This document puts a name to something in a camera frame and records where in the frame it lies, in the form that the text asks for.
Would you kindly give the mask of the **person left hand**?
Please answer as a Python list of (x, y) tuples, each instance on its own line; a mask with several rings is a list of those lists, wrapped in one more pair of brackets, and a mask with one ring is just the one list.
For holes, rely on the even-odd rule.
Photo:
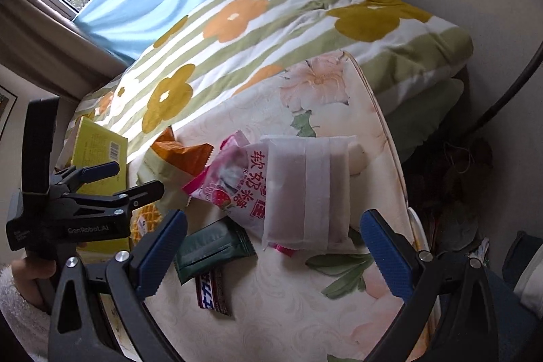
[(34, 259), (27, 256), (14, 260), (11, 263), (11, 270), (15, 287), (19, 294), (28, 303), (40, 308), (43, 304), (43, 299), (36, 280), (48, 279), (54, 275), (56, 263), (54, 261)]

